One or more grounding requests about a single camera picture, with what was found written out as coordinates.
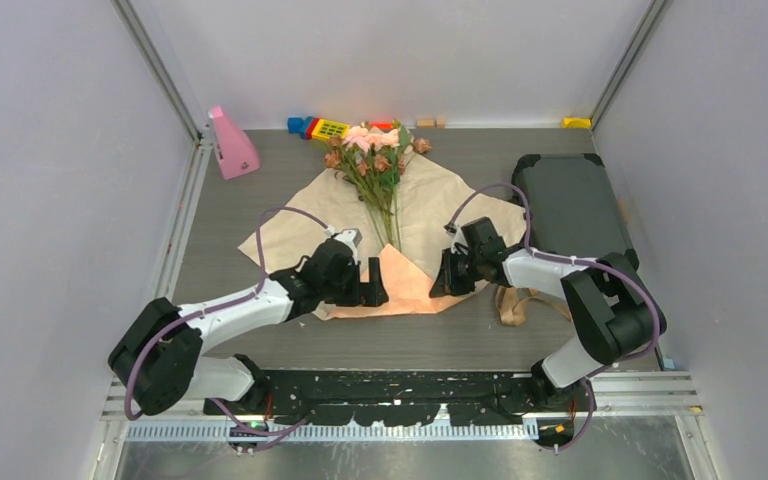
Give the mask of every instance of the black case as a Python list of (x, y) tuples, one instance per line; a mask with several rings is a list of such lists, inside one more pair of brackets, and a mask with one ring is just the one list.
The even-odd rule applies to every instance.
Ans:
[(532, 246), (579, 257), (616, 252), (640, 266), (599, 155), (524, 155), (511, 183), (528, 198)]

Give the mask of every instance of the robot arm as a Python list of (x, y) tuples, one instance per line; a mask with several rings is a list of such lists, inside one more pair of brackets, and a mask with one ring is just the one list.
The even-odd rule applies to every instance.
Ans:
[[(576, 336), (532, 367), (538, 398), (553, 396), (652, 338), (653, 321), (643, 299), (602, 270), (546, 260), (522, 246), (506, 247), (486, 217), (447, 230), (454, 240), (443, 250), (431, 297), (464, 295), (475, 290), (475, 282), (487, 280), (505, 287), (535, 288), (566, 300)], [(593, 261), (643, 285), (623, 255), (612, 253)], [(663, 332), (666, 323), (660, 310), (658, 314)]]
[(179, 318), (196, 315), (166, 335), (146, 357), (134, 388), (134, 399), (142, 411), (156, 415), (181, 399), (260, 403), (265, 395), (265, 389), (258, 388), (264, 383), (263, 375), (251, 360), (202, 355), (249, 330), (312, 312), (320, 302), (371, 307), (386, 303), (377, 258), (369, 259), (369, 282), (360, 281), (360, 240), (357, 229), (343, 230), (320, 244), (301, 267), (269, 275), (259, 292), (251, 287), (177, 307), (166, 298), (151, 301), (110, 354), (110, 368), (127, 383), (137, 356), (151, 337)]

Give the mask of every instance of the peach wrapping paper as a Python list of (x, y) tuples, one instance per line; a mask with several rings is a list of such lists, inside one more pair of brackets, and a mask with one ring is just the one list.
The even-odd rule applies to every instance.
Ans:
[[(368, 257), (381, 257), (382, 276), (390, 295), (387, 304), (377, 308), (321, 304), (314, 312), (317, 317), (437, 313), (469, 297), (429, 299), (428, 291), (440, 267), (440, 252), (451, 244), (451, 237), (443, 226), (474, 190), (460, 176), (422, 155), (414, 153), (409, 157), (398, 190), (401, 253), (393, 247), (385, 248), (379, 242), (354, 186), (335, 175), (334, 170), (323, 171), (287, 203), (316, 215), (337, 231), (359, 228), (363, 240), (358, 246), (358, 255), (363, 270), (366, 270), (363, 265)], [(519, 241), (525, 233), (521, 207), (486, 195), (475, 197), (461, 213), (458, 223), (463, 225), (483, 216), (493, 221), (509, 245)], [(270, 272), (295, 265), (302, 255), (313, 253), (325, 238), (318, 225), (291, 212), (279, 212), (266, 222), (261, 236)], [(239, 249), (257, 263), (253, 233)], [(485, 286), (486, 283), (481, 282), (476, 292)]]

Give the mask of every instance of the white cable tray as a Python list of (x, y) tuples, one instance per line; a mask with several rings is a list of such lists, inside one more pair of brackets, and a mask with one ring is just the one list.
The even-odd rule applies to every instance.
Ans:
[[(271, 431), (280, 431), (286, 425), (269, 423)], [(260, 442), (271, 438), (240, 437), (232, 435), (229, 420), (145, 420), (134, 422), (128, 428), (125, 440), (129, 442)], [(524, 419), (521, 425), (487, 425), (453, 427), (448, 420), (435, 420), (425, 426), (363, 427), (304, 425), (288, 435), (284, 442), (403, 442), (441, 440), (523, 440), (538, 438), (537, 420)]]

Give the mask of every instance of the pink flower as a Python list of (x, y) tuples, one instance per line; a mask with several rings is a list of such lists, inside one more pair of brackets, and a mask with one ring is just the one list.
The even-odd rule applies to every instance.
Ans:
[(351, 148), (352, 146), (357, 145), (358, 148), (363, 150), (363, 153), (366, 153), (371, 146), (369, 139), (367, 138), (368, 136), (369, 129), (352, 127), (346, 132), (346, 137), (343, 139), (343, 145), (345, 145), (346, 148)]
[(381, 134), (380, 133), (367, 133), (363, 137), (366, 140), (366, 143), (370, 144), (373, 148), (379, 147), (381, 145)]
[(347, 136), (347, 137), (355, 137), (355, 136), (358, 136), (358, 137), (363, 137), (364, 135), (366, 135), (366, 134), (368, 134), (368, 133), (369, 133), (369, 129), (368, 129), (368, 128), (364, 128), (364, 127), (352, 127), (352, 128), (350, 128), (350, 129), (349, 129), (349, 130), (346, 132), (346, 136)]
[(396, 148), (399, 146), (399, 131), (396, 129), (379, 136), (380, 145)]

